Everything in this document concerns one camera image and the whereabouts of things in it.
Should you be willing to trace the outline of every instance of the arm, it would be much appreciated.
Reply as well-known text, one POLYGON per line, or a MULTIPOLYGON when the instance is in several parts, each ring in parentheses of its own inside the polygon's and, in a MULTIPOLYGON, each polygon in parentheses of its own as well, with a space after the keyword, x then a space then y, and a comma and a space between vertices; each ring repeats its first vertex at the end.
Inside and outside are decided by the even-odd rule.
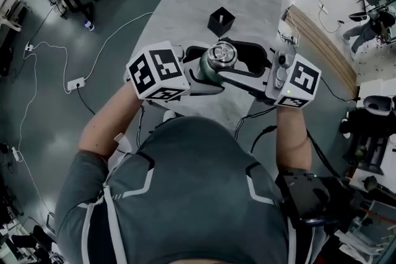
POLYGON ((311 169, 311 143, 305 128, 302 110, 277 108, 277 166, 278 170, 311 169))
POLYGON ((388 30, 385 28, 385 25, 382 21, 381 21, 381 35, 383 36, 385 41, 388 39, 388 30))
POLYGON ((114 138, 125 133, 142 104, 131 83, 125 83, 90 120, 82 132, 79 150, 108 159, 116 150, 114 138))

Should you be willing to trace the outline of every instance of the white stripe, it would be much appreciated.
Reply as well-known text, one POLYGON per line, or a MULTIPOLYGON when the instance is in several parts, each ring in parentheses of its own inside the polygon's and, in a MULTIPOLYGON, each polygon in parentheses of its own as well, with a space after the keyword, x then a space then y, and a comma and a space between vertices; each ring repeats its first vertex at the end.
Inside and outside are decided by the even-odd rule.
POLYGON ((271 199, 257 196, 256 192, 254 191, 252 179, 248 175, 246 175, 246 177, 247 177, 247 186, 249 187, 250 196, 258 202, 264 202, 264 203, 269 203, 270 205, 274 205, 271 199))
POLYGON ((309 251, 307 255, 307 259, 305 260, 305 264, 309 264, 311 255, 312 255, 312 244, 314 243, 314 236, 315 236, 315 227, 312 228, 312 239, 311 239, 311 245, 309 246, 309 251))
POLYGON ((110 187, 106 185, 104 188, 104 196, 107 204, 107 214, 109 218, 109 227, 111 241, 113 243, 114 253, 116 255, 117 264, 127 264, 123 240, 119 231, 116 208, 114 207, 113 199, 111 198, 110 187))
POLYGON ((91 216, 93 207, 95 204, 90 203, 87 208, 87 213, 85 214, 84 225, 82 226, 82 236, 81 236, 81 254, 82 254, 82 263, 89 264, 89 257, 88 257, 88 233, 89 233, 89 226, 91 222, 91 216))
POLYGON ((288 254, 287 264, 295 264, 296 246, 297 246, 296 230, 291 225, 291 221, 289 217, 287 217, 287 228, 289 231, 289 254, 288 254))
POLYGON ((151 178, 153 177, 153 172, 154 172, 153 168, 147 172, 146 180, 144 182, 143 188, 125 192, 123 195, 123 198, 129 197, 129 196, 141 195, 141 194, 144 194, 145 192, 147 192, 150 188, 151 178))

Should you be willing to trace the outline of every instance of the metal can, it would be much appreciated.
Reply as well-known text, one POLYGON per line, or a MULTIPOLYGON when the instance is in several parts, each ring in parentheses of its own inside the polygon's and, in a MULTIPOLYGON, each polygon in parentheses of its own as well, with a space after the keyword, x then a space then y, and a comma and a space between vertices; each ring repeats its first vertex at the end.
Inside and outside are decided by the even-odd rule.
POLYGON ((238 53, 231 43, 216 42, 202 55, 199 61, 198 78, 220 83, 223 80, 217 72, 226 68, 234 68, 237 59, 238 53))

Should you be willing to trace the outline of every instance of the jeans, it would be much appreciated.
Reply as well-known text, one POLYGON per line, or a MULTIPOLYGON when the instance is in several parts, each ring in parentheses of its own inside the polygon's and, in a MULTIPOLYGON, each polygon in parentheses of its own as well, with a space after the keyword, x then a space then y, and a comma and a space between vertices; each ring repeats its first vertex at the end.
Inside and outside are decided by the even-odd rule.
POLYGON ((375 38, 377 33, 372 30, 370 22, 367 22, 364 25, 358 25, 357 27, 348 30, 343 34, 343 37, 346 40, 349 40, 352 36, 359 36, 352 45, 352 52, 356 53, 359 46, 361 46, 364 42, 375 38))

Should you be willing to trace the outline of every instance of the gray floor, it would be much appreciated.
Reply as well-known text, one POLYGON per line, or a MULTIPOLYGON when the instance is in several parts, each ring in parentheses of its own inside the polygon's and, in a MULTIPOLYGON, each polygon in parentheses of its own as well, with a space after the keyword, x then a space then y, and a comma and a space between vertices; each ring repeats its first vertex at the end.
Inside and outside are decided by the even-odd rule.
MULTIPOLYGON (((31 39, 42 20, 49 11, 46 0, 28 0, 33 6, 34 14, 29 15, 24 22, 24 30, 15 39, 15 58, 13 67, 19 68, 26 42, 31 39)), ((153 11, 160 0, 102 0, 96 5, 96 29, 88 32, 83 26, 84 17, 80 14, 69 15, 68 20, 62 20, 54 12, 41 27, 33 40, 33 44, 47 41, 52 45, 66 46, 69 51, 69 65, 66 71, 66 81, 85 77, 90 72, 97 52, 105 39, 119 26, 145 12, 153 11)), ((103 51, 93 75, 88 79, 87 86, 81 89, 85 101, 97 111, 103 103, 122 85, 124 65, 139 38, 148 18, 134 22, 114 36, 103 51)), ((283 22, 280 28, 287 30, 283 22)), ((277 38, 279 46, 284 45, 277 38)), ((323 77, 333 88, 334 93, 346 98, 340 81, 334 78, 327 65, 318 60, 311 48, 301 40, 298 51, 319 66, 323 77)), ((67 169, 72 162, 77 149, 79 135, 91 114, 84 108, 77 92, 66 95, 62 88, 62 73, 65 54, 60 49, 50 49, 45 46, 35 50, 38 55, 37 80, 38 93, 28 110, 22 129, 21 151, 36 180, 37 186, 50 210, 54 210, 56 199, 67 169)), ((0 80, 2 96, 1 137, 2 142, 17 146, 19 142, 19 125, 23 118, 28 101, 34 94, 34 59, 26 61, 15 84, 11 85, 9 78, 0 80)), ((307 127, 328 156, 335 169, 343 172, 346 164, 342 160, 348 142, 337 132, 339 122, 348 107, 342 101, 336 100, 320 84, 316 100, 306 110, 307 127)), ((250 113, 256 113, 267 108, 261 103, 254 103, 250 113)), ((142 126, 142 140, 159 122, 163 110, 147 107, 142 126)), ((138 118, 135 118, 127 136, 134 143, 138 118)), ((256 135, 269 124, 275 123, 275 111, 257 119, 248 119, 241 132, 239 142, 249 150, 256 135)), ((257 159, 276 176, 275 167, 275 133, 266 135, 256 145, 254 151, 257 159)), ((3 165, 12 161, 12 156, 3 158, 3 165)), ((314 172, 328 174, 314 157, 314 172)), ((35 192, 23 163, 14 163, 14 173, 2 167, 5 183, 17 196, 20 209, 25 215, 34 217, 43 223, 46 210, 35 192)), ((27 229, 34 223, 27 222, 27 229)))

